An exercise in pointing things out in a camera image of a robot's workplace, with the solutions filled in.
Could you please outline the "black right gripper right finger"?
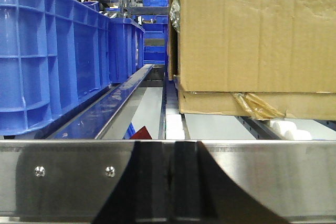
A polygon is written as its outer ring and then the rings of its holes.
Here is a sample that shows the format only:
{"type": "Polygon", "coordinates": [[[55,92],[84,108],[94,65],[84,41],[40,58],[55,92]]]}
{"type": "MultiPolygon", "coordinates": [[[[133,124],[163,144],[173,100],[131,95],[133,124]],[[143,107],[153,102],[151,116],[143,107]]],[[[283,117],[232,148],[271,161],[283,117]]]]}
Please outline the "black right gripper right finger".
{"type": "Polygon", "coordinates": [[[239,187],[202,142],[176,142],[172,223],[287,223],[239,187]]]}

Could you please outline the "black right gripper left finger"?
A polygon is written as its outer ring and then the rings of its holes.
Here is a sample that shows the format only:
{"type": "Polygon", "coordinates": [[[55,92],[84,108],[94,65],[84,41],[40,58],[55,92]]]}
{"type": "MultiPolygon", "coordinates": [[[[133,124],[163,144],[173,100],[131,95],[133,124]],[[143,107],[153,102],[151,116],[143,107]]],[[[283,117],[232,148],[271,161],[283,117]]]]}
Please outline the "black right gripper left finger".
{"type": "Polygon", "coordinates": [[[168,223],[161,142],[135,142],[130,160],[93,223],[168,223]]]}

